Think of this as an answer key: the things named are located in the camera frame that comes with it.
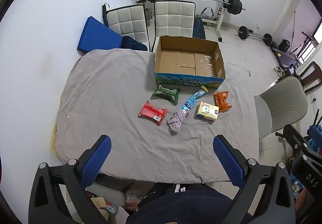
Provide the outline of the yellow tissue pack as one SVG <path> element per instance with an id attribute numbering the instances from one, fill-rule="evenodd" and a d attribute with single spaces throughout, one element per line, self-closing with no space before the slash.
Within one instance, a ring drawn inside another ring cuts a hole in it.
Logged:
<path id="1" fill-rule="evenodd" d="M 208 104 L 205 102 L 200 102 L 196 116 L 206 120 L 215 121 L 218 118 L 219 107 Z"/>

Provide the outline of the orange snack bag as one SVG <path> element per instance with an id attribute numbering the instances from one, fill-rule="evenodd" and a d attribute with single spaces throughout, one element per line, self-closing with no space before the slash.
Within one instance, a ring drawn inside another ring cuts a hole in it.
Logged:
<path id="1" fill-rule="evenodd" d="M 215 101 L 215 106 L 219 107 L 219 113 L 228 111 L 232 106 L 226 101 L 229 95 L 228 91 L 218 92 L 213 94 L 213 99 Z"/>

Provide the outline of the purple cloth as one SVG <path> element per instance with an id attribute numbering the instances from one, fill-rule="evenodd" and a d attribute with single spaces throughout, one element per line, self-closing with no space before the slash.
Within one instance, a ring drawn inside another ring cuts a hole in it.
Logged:
<path id="1" fill-rule="evenodd" d="M 178 133 L 181 129 L 181 124 L 184 119 L 189 115 L 189 111 L 178 109 L 167 121 L 170 130 Z"/>

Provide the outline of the blue snack bag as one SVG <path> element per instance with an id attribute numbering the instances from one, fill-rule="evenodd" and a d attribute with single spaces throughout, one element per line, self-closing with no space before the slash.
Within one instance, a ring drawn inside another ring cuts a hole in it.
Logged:
<path id="1" fill-rule="evenodd" d="M 181 110 L 190 111 L 194 105 L 196 104 L 196 100 L 203 97 L 206 93 L 208 93 L 208 89 L 205 86 L 201 86 L 199 90 L 194 93 L 182 106 Z"/>

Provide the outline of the red snack packet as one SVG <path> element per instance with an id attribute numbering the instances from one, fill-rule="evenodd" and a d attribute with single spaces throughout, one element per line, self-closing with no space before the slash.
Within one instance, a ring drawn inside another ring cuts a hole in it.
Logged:
<path id="1" fill-rule="evenodd" d="M 161 109 L 150 104 L 149 101 L 145 102 L 141 111 L 139 112 L 139 117 L 145 117 L 153 120 L 158 126 L 160 126 L 168 113 L 168 109 Z"/>

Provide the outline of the green snack bag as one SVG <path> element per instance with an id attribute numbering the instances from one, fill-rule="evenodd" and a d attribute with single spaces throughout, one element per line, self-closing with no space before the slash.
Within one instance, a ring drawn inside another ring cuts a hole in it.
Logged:
<path id="1" fill-rule="evenodd" d="M 160 97 L 162 99 L 168 100 L 174 105 L 177 105 L 179 100 L 179 94 L 179 88 L 169 89 L 159 84 L 158 87 L 153 91 L 152 97 Z"/>

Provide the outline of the blue plastic bag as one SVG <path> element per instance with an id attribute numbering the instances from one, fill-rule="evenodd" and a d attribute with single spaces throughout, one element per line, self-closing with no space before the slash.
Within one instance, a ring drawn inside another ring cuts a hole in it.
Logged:
<path id="1" fill-rule="evenodd" d="M 311 125 L 307 130 L 308 143 L 312 150 L 321 155 L 322 148 L 322 129 L 321 125 Z"/>

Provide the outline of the grey plastic chair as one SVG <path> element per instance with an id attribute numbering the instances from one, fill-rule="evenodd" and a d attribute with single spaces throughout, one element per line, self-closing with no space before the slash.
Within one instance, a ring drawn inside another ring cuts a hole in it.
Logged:
<path id="1" fill-rule="evenodd" d="M 265 92 L 254 96 L 259 138 L 300 121 L 307 113 L 308 103 L 300 81 L 289 76 Z"/>

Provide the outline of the brown wooden chair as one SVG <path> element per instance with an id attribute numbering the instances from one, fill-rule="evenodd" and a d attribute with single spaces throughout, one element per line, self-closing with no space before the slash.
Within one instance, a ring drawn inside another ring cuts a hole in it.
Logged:
<path id="1" fill-rule="evenodd" d="M 306 69 L 299 75 L 300 83 L 306 94 L 316 90 L 321 86 L 322 72 L 320 66 L 312 61 Z"/>

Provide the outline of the person's dark navy clothing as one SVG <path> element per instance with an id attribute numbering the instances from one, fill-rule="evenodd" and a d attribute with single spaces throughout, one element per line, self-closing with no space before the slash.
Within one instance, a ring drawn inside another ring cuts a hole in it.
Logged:
<path id="1" fill-rule="evenodd" d="M 219 223 L 232 199 L 206 184 L 156 183 L 127 223 Z"/>

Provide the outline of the black speaker box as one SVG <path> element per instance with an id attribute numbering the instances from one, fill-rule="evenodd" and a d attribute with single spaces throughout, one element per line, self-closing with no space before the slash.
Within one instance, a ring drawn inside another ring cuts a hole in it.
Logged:
<path id="1" fill-rule="evenodd" d="M 279 51 L 282 51 L 286 53 L 290 48 L 290 42 L 287 39 L 282 40 L 282 42 L 279 44 L 278 49 Z"/>

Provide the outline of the grey table cloth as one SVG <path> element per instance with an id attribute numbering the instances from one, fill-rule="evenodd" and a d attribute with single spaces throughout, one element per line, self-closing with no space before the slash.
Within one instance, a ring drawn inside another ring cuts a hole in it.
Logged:
<path id="1" fill-rule="evenodd" d="M 111 138 L 112 149 L 101 168 L 108 176 L 154 183 L 209 183 L 228 180 L 213 151 L 213 138 L 224 135 L 246 158 L 259 157 L 259 134 L 249 70 L 224 65 L 220 91 L 228 92 L 231 109 L 214 121 L 191 110 L 178 133 L 166 121 L 140 115 L 145 103 L 167 109 L 171 117 L 197 87 L 183 86 L 178 105 L 152 98 L 155 55 L 126 49 L 95 50 L 72 69 L 61 96 L 55 150 L 60 161 L 77 159 L 99 139 Z"/>

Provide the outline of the small floor barbell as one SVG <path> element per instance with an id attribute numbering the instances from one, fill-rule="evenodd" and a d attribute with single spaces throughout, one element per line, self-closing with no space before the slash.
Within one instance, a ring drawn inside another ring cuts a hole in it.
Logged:
<path id="1" fill-rule="evenodd" d="M 240 26 L 238 29 L 238 36 L 241 40 L 246 40 L 249 37 L 260 38 L 266 46 L 271 46 L 273 42 L 272 35 L 269 33 L 264 34 L 263 36 L 254 34 L 252 30 L 248 29 L 246 26 Z"/>

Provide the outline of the open cardboard box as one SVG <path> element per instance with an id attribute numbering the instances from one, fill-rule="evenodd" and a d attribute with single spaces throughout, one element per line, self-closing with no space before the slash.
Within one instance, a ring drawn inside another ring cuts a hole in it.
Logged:
<path id="1" fill-rule="evenodd" d="M 218 42 L 161 36 L 154 45 L 154 52 L 156 83 L 218 88 L 226 78 Z"/>

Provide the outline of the white bench press rack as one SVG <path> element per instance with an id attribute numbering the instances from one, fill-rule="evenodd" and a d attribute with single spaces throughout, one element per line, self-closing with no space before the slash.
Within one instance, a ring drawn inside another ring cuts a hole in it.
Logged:
<path id="1" fill-rule="evenodd" d="M 227 10 L 224 8 L 223 4 L 220 3 L 220 6 L 218 8 L 218 12 L 217 15 L 215 16 L 214 11 L 211 7 L 205 7 L 204 10 L 210 9 L 211 13 L 212 13 L 212 17 L 209 17 L 207 20 L 203 15 L 203 12 L 199 14 L 199 18 L 201 18 L 203 20 L 203 22 L 206 25 L 212 25 L 214 30 L 215 30 L 215 34 L 217 36 L 217 39 L 219 40 L 219 42 L 223 41 L 222 35 L 221 35 L 221 25 L 224 19 L 224 15 L 227 12 Z"/>

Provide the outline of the black weight bench pad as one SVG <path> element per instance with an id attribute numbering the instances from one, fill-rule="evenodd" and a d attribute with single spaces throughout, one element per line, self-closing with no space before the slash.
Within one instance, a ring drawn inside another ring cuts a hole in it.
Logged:
<path id="1" fill-rule="evenodd" d="M 204 23 L 200 18 L 194 18 L 193 38 L 206 39 Z"/>

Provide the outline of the blue foam mat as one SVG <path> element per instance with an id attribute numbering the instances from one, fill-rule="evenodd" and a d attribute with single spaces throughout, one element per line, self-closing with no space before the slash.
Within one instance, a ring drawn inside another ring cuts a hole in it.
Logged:
<path id="1" fill-rule="evenodd" d="M 86 20 L 77 49 L 88 53 L 93 50 L 121 48 L 122 36 L 106 27 L 92 16 Z"/>

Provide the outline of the dark blue cloth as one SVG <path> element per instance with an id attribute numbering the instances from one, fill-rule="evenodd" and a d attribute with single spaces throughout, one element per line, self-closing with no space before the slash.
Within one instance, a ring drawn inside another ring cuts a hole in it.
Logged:
<path id="1" fill-rule="evenodd" d="M 121 43 L 122 49 L 132 49 L 132 50 L 138 50 L 138 51 L 147 51 L 148 48 L 145 46 L 145 44 L 141 42 L 137 42 L 135 39 L 129 36 L 123 36 L 122 43 Z"/>

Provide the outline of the white padded chair right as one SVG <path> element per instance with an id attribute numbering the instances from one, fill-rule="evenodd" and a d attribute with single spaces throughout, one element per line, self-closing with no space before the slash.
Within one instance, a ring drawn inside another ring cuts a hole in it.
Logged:
<path id="1" fill-rule="evenodd" d="M 161 36 L 193 37 L 195 3 L 181 0 L 159 0 L 154 3 L 154 41 L 152 52 Z"/>

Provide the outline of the white padded chair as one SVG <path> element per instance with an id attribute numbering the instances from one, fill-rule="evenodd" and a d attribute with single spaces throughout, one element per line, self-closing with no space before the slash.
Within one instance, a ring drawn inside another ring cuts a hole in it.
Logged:
<path id="1" fill-rule="evenodd" d="M 128 36 L 144 44 L 150 51 L 149 33 L 143 4 L 110 9 L 108 3 L 102 5 L 103 23 L 121 36 Z"/>
<path id="2" fill-rule="evenodd" d="M 154 3 L 154 41 L 152 52 L 161 36 L 193 37 L 195 3 L 181 0 L 159 0 Z"/>

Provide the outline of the white padded chair left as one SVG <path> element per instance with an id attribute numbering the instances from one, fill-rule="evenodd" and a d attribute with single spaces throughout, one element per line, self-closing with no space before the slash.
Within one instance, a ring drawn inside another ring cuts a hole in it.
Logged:
<path id="1" fill-rule="evenodd" d="M 150 51 L 149 33 L 143 4 L 110 9 L 108 3 L 102 5 L 103 23 L 121 36 L 128 36 L 144 44 Z"/>

